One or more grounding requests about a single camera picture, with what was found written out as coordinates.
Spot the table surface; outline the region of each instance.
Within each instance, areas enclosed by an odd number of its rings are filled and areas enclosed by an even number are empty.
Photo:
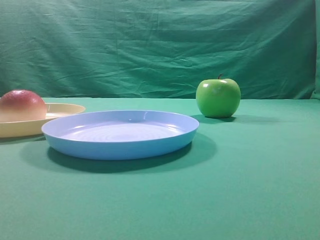
[[[200,126],[188,147],[131,161],[65,156],[41,135],[0,139],[1,240],[320,239],[319,100],[242,100],[224,120],[194,99],[44,100]]]

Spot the green apple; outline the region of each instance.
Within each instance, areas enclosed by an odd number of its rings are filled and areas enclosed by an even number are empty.
[[[240,104],[241,91],[232,79],[203,80],[196,89],[196,103],[207,118],[229,118]]]

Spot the blue plate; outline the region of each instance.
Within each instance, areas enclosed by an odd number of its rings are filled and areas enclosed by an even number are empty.
[[[159,156],[188,145],[199,122],[186,115],[151,110],[80,113],[42,126],[49,145],[66,155],[92,160]]]

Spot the yellow plate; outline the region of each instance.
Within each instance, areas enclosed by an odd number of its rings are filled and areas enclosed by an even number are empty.
[[[84,106],[68,103],[46,103],[45,119],[33,121],[0,122],[0,138],[26,137],[42,134],[41,127],[50,120],[79,114],[86,110]]]

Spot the apple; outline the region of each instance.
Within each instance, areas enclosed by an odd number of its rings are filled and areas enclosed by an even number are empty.
[[[0,98],[0,122],[20,122],[46,118],[47,106],[35,92],[16,89]]]
[[[207,118],[229,118],[239,107],[241,91],[230,78],[203,80],[196,89],[196,103]]]

